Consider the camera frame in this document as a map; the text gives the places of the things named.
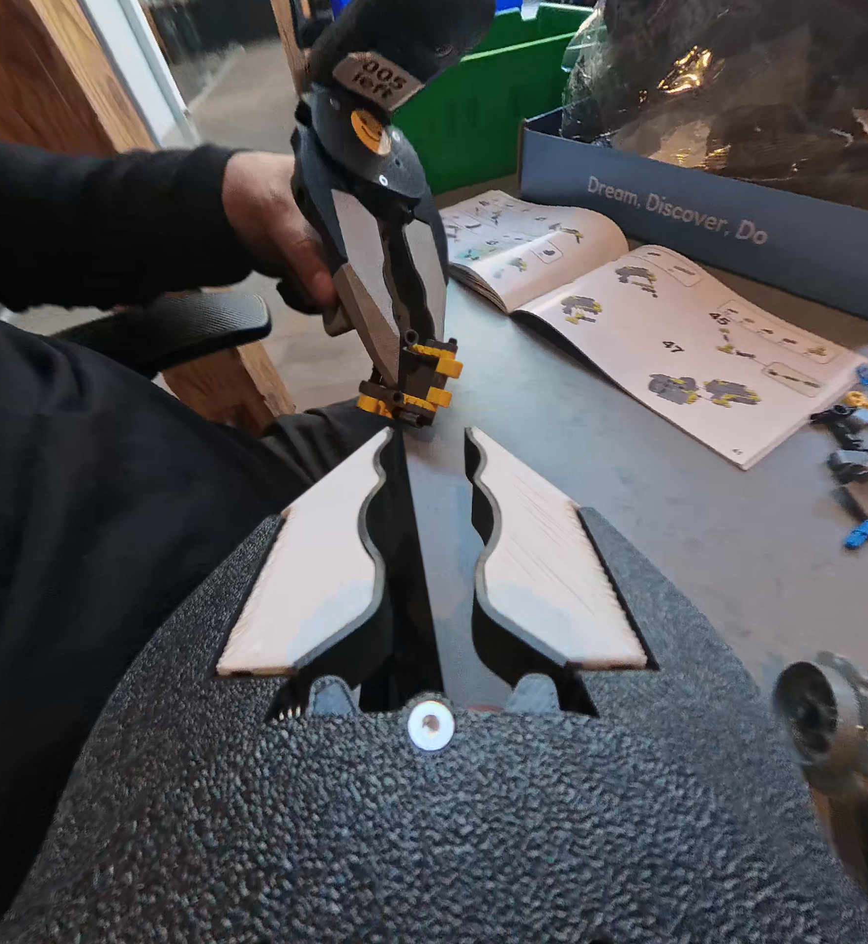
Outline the person's left hand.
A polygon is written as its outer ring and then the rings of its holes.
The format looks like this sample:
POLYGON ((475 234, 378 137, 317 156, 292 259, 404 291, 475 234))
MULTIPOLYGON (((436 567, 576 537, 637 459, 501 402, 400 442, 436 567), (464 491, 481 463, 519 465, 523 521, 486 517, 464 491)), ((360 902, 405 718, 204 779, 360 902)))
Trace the person's left hand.
POLYGON ((296 204, 294 169, 289 155, 236 152, 226 166, 223 207, 254 269, 275 279, 292 309, 321 314, 339 298, 322 242, 296 204))

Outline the dark blue cardboard box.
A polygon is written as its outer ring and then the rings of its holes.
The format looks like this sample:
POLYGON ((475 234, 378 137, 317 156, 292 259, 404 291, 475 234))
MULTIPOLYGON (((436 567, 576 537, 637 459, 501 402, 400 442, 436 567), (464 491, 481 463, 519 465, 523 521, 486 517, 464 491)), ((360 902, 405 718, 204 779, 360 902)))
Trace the dark blue cardboard box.
POLYGON ((523 199, 591 209, 640 242, 868 320, 868 210, 566 139, 561 118, 522 121, 523 199))

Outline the green plastic bin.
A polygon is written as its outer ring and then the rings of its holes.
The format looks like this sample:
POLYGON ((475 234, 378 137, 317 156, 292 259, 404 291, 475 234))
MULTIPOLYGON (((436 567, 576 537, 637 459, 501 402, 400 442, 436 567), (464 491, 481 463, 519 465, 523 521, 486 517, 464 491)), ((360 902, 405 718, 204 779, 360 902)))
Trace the green plastic bin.
POLYGON ((540 3, 530 16, 498 2, 485 38, 393 116, 434 195, 511 175, 522 120, 554 111, 562 58, 591 9, 540 3))

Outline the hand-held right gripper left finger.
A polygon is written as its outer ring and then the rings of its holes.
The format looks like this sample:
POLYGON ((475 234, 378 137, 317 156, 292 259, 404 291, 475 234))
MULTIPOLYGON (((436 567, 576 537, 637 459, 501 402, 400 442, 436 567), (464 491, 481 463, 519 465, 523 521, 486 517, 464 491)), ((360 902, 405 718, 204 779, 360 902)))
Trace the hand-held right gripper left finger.
POLYGON ((279 515, 275 538, 216 665, 221 678, 290 678, 329 660, 350 684, 367 650, 346 641, 379 616, 385 565, 369 535, 368 512, 386 483, 385 428, 279 515))

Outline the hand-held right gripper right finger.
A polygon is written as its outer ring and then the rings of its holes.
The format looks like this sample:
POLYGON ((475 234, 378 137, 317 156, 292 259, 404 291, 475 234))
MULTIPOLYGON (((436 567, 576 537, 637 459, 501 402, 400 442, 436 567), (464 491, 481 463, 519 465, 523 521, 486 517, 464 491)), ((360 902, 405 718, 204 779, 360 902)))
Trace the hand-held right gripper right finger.
POLYGON ((475 563, 472 633, 507 682, 530 673, 642 670, 648 650, 579 504, 476 427, 464 431, 475 563))

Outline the person's left forearm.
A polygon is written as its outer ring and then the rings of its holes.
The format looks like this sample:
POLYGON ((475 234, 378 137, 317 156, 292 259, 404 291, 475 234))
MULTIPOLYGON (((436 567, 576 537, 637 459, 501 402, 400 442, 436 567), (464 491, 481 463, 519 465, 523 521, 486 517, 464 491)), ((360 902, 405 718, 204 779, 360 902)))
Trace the person's left forearm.
POLYGON ((228 222, 233 152, 74 157, 0 142, 0 304, 108 310, 252 268, 228 222))

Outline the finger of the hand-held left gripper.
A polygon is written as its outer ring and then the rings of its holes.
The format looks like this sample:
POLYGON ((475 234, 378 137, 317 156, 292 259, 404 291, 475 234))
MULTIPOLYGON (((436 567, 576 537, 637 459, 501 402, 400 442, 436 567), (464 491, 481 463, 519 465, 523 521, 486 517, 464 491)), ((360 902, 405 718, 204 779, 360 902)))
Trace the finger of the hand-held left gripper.
POLYGON ((440 264, 435 234, 420 220, 413 220, 405 228, 405 241, 413 273, 420 280, 429 326, 423 334, 426 339, 444 341, 447 278, 440 264))
POLYGON ((326 261, 346 318, 381 374, 400 388, 402 334, 385 278, 386 255, 378 220, 357 196, 332 189, 324 236, 326 261))

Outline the plastic bag of toy parts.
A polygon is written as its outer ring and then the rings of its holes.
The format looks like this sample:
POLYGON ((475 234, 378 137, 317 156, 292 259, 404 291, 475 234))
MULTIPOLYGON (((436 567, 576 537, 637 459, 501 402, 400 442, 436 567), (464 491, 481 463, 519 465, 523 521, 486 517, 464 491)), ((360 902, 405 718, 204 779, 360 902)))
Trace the plastic bag of toy parts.
POLYGON ((868 1, 595 2, 559 135, 771 188, 868 189, 868 1))

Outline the yellow black toy vehicle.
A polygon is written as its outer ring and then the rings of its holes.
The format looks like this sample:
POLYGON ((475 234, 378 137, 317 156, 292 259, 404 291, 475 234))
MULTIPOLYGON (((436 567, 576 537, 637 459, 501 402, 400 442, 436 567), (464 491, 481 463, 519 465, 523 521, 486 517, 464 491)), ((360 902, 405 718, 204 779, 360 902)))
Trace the yellow black toy vehicle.
POLYGON ((772 707, 829 844, 868 892, 868 670, 819 652, 782 669, 772 707))

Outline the open instruction booklet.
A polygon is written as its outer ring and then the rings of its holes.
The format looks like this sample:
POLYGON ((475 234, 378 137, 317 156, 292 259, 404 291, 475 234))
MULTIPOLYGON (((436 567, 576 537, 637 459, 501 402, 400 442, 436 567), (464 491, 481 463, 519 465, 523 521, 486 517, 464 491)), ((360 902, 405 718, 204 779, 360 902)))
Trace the open instruction booklet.
POLYGON ((458 281, 536 319, 642 405, 748 470, 854 389, 867 360, 611 219, 502 191, 440 212, 458 281))

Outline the yellow grey toy brick assembly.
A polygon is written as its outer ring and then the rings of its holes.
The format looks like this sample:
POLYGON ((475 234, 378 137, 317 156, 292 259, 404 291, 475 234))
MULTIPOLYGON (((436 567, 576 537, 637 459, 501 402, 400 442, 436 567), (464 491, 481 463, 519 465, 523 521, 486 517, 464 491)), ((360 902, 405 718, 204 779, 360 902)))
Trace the yellow grey toy brick assembly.
POLYGON ((414 429, 433 424, 439 409, 450 406, 448 381, 457 379, 463 364, 457 359, 457 343, 433 339, 421 343, 412 328, 399 342, 393 380, 374 367, 368 381, 359 384, 356 406, 369 414, 392 419, 414 429))

